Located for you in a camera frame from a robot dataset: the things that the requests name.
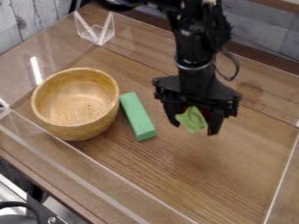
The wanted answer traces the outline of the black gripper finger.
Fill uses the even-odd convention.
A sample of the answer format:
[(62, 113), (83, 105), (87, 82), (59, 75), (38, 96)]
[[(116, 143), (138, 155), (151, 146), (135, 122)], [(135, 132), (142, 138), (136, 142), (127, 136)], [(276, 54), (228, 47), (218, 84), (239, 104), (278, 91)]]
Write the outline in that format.
[(215, 108), (210, 112), (210, 119), (208, 119), (208, 135), (218, 135), (220, 132), (220, 127), (224, 120), (224, 110), (220, 108)]
[(167, 114), (168, 121), (175, 127), (180, 126), (175, 116), (183, 112), (183, 101), (180, 98), (167, 98), (163, 101), (163, 109)]

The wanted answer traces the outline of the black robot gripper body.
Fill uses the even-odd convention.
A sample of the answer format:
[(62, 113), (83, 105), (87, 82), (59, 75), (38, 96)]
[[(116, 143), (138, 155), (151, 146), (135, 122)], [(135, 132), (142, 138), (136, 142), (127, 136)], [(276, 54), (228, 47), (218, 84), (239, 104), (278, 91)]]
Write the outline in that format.
[(195, 105), (200, 109), (223, 109), (224, 116), (236, 116), (242, 94), (226, 86), (215, 76), (183, 78), (179, 75), (154, 78), (154, 97), (164, 102), (180, 98), (183, 107)]

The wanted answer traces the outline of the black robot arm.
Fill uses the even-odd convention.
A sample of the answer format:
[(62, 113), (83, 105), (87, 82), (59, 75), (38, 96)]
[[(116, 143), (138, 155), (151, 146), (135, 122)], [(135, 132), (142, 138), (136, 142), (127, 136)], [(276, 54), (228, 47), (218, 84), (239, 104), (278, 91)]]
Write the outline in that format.
[(232, 27), (222, 0), (103, 0), (115, 11), (130, 11), (155, 4), (164, 12), (175, 38), (175, 64), (179, 73), (152, 80), (154, 97), (163, 103), (170, 123), (180, 126), (179, 116), (199, 110), (210, 136), (220, 132), (226, 118), (239, 113), (242, 94), (220, 82), (216, 55), (226, 51)]

